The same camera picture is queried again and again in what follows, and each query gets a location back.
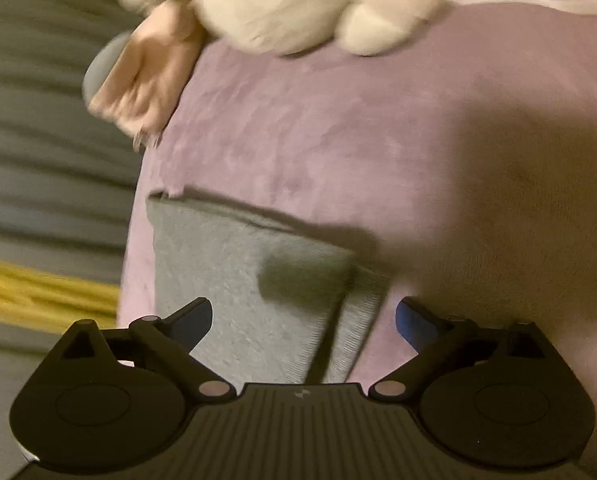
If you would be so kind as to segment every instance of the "pink fabric surface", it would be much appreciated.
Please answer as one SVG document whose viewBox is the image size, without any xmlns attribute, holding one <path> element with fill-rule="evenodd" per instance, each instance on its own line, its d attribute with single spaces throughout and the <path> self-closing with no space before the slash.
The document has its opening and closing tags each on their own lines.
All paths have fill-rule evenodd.
<svg viewBox="0 0 597 480">
<path fill-rule="evenodd" d="M 352 380 L 413 356 L 393 320 L 412 294 L 486 325 L 533 319 L 597 407 L 597 17 L 451 9 L 371 59 L 212 44 L 144 158 L 121 326 L 155 310 L 146 196 L 186 187 L 354 228 L 335 241 L 395 270 Z M 583 463 L 597 472 L 597 427 Z"/>
</svg>

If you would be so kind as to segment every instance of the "gray striped fabric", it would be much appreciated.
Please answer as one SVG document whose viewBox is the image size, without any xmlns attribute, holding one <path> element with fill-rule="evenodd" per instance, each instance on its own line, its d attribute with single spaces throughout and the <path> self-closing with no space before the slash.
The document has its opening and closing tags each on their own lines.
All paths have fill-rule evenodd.
<svg viewBox="0 0 597 480">
<path fill-rule="evenodd" d="M 3 254 L 12 236 L 73 247 L 71 273 L 118 281 L 140 157 L 88 114 L 81 85 L 99 50 L 138 20 L 116 0 L 0 0 Z M 52 260 L 24 264 L 61 272 Z"/>
</svg>

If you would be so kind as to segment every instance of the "plush toy foot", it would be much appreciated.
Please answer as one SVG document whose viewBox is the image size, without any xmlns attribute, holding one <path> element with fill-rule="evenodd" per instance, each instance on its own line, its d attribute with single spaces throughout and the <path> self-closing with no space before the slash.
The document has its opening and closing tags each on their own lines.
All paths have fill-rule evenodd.
<svg viewBox="0 0 597 480">
<path fill-rule="evenodd" d="M 445 0 L 354 0 L 336 28 L 345 50 L 373 56 L 403 43 Z"/>
</svg>

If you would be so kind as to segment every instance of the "triangular cutout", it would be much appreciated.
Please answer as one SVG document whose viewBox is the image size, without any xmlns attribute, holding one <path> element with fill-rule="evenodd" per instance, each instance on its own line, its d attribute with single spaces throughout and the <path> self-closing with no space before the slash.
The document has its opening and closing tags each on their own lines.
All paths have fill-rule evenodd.
<svg viewBox="0 0 597 480">
<path fill-rule="evenodd" d="M 87 332 L 79 333 L 63 353 L 63 359 L 83 359 L 94 357 L 94 347 Z"/>
</svg>

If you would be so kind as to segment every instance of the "yellow fabric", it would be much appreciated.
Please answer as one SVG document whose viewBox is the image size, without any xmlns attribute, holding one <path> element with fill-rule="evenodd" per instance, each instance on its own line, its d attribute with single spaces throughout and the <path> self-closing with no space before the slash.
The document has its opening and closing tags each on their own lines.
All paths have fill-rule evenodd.
<svg viewBox="0 0 597 480">
<path fill-rule="evenodd" d="M 118 287 L 0 262 L 0 322 L 62 334 L 79 319 L 114 328 Z"/>
</svg>

